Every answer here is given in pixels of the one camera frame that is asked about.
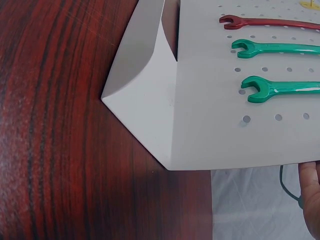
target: human hand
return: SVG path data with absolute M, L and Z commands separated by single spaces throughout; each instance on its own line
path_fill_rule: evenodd
M 320 162 L 299 164 L 299 179 L 306 226 L 320 240 Z

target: green wrench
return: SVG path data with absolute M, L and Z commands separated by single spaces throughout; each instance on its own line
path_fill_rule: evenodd
M 319 81 L 269 81 L 259 76 L 249 76 L 242 81 L 241 88 L 255 87 L 257 93 L 248 96 L 250 103 L 264 103 L 280 94 L 320 94 Z
M 238 39 L 231 45 L 233 49 L 243 48 L 238 58 L 249 59 L 262 53 L 291 53 L 320 55 L 320 46 L 293 43 L 257 43 L 247 39 Z

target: wrench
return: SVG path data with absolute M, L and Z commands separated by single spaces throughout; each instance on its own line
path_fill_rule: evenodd
M 224 25 L 224 29 L 228 29 L 228 30 L 240 29 L 248 25 L 288 26 L 288 27 L 320 30 L 320 24 L 311 23 L 311 22 L 283 20 L 283 19 L 268 19 L 268 18 L 243 18 L 235 15 L 225 15 L 223 17 L 220 17 L 219 22 L 227 23 Z
M 231 44 L 232 49 L 243 48 L 238 58 L 249 59 L 262 53 L 291 53 L 320 55 L 320 46 L 293 43 L 257 43 L 247 39 L 238 39 Z
M 257 93 L 248 96 L 248 102 L 260 104 L 280 94 L 320 94 L 319 81 L 269 81 L 259 76 L 249 76 L 241 88 L 255 87 Z

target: green cable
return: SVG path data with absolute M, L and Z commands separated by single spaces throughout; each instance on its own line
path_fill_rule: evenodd
M 280 184 L 282 189 L 285 191 L 286 194 L 288 194 L 291 198 L 293 198 L 294 200 L 296 200 L 299 204 L 299 207 L 301 209 L 304 209 L 304 204 L 303 204 L 303 199 L 302 196 L 297 197 L 295 195 L 293 195 L 285 186 L 284 182 L 283 182 L 283 172 L 284 172 L 284 166 L 281 165 L 280 166 L 280 172 L 279 172 L 279 178 L 280 178 Z

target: yellow object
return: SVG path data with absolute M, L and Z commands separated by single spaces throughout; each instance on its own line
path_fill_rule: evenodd
M 315 3 L 314 0 L 311 0 L 310 2 L 308 1 L 301 1 L 299 2 L 300 5 L 306 9 L 312 9 L 312 10 L 317 10 L 320 11 L 320 6 Z

